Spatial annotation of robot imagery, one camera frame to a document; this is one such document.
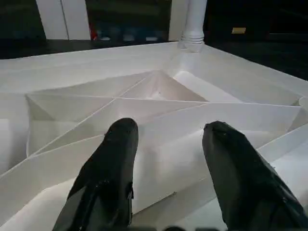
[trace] white post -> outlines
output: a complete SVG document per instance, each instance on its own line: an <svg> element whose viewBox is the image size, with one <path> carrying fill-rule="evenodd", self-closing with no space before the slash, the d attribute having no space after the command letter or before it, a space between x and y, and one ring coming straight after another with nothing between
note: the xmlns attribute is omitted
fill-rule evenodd
<svg viewBox="0 0 308 231"><path fill-rule="evenodd" d="M207 0L189 0L186 25L179 48L200 52L204 45L203 23Z"/></svg>

